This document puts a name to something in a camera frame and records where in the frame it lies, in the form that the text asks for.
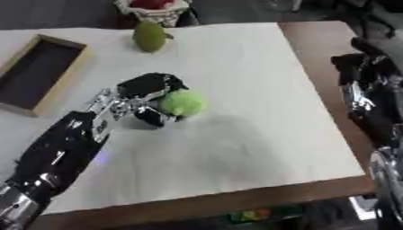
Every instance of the red fruit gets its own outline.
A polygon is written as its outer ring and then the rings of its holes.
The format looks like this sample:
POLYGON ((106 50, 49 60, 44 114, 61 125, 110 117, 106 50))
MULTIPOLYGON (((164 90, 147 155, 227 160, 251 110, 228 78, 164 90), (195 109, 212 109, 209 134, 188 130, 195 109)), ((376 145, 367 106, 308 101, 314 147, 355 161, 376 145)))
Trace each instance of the red fruit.
POLYGON ((143 8, 148 10, 159 10, 164 8, 167 3, 172 3, 174 0, 134 0, 130 7, 143 8))

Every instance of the robotic hand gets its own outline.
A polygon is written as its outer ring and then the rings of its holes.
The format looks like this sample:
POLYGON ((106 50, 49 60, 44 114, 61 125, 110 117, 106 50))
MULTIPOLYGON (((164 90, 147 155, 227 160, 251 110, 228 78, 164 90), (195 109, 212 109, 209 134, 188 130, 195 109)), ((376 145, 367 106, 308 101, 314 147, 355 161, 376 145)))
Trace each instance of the robotic hand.
POLYGON ((64 192, 107 141, 113 124, 135 115, 158 127, 171 114, 151 105, 167 93, 187 89, 174 75, 146 74, 98 93, 84 111, 71 111, 39 137, 0 185, 0 230, 24 229, 64 192))
POLYGON ((403 75, 391 58, 365 40, 362 53, 332 57, 350 119, 376 149, 370 172, 377 185, 379 229, 403 229, 403 75))

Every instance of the white sheet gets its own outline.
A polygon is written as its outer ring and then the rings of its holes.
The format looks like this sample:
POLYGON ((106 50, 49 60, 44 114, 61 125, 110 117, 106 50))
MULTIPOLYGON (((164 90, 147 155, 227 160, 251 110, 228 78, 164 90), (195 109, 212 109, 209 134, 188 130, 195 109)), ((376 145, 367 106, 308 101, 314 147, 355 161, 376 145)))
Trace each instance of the white sheet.
POLYGON ((63 114, 137 75, 175 74, 209 104, 160 130, 124 120, 48 213, 363 175, 275 23, 172 29, 155 54, 138 52, 131 31, 0 31, 0 63, 38 32, 87 43, 92 55, 40 118, 0 111, 0 180, 63 114))

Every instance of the wooden table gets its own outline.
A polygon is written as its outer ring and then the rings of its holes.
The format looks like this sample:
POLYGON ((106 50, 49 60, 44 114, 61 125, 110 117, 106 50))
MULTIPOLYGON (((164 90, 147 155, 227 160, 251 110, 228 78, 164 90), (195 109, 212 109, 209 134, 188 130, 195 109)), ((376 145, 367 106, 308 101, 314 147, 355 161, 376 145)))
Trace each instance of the wooden table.
MULTIPOLYGON (((330 63, 334 55, 354 52, 349 45, 354 33, 343 22, 291 22, 281 23, 280 26, 361 166, 366 169, 371 145, 347 118, 337 85, 338 73, 330 63)), ((38 218, 31 229, 104 229, 214 216, 245 208, 330 199, 371 191, 371 179, 360 176, 52 214, 38 218)))

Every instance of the wooden tray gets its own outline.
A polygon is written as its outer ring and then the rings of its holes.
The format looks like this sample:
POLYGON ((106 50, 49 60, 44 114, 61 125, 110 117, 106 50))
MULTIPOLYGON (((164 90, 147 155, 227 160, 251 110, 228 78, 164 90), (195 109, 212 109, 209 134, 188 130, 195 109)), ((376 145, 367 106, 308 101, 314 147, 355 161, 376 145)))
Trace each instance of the wooden tray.
POLYGON ((0 108, 38 116, 76 68, 86 45, 35 36, 0 67, 0 108))

